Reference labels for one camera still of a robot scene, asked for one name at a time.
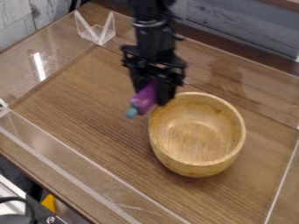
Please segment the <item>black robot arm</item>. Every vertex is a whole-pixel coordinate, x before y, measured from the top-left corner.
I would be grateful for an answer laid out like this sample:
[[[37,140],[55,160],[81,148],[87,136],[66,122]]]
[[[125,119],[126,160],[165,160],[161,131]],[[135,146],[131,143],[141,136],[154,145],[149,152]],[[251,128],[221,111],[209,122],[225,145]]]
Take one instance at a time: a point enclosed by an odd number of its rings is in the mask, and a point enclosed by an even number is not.
[[[175,97],[183,85],[187,62],[178,56],[177,42],[183,38],[174,30],[175,0],[129,0],[135,29],[135,45],[122,45],[123,66],[130,70],[137,92],[157,81],[155,103],[161,106]]]

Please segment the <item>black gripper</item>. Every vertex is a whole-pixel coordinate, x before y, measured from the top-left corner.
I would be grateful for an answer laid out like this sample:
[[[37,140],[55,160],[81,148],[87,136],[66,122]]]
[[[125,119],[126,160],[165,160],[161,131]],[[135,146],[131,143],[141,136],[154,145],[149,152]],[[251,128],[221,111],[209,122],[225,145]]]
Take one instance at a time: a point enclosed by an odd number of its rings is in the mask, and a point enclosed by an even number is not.
[[[157,103],[163,106],[183,84],[187,64],[177,55],[175,42],[182,41],[166,21],[134,22],[137,45],[122,45],[123,66],[130,70],[134,89],[139,92],[158,76]]]

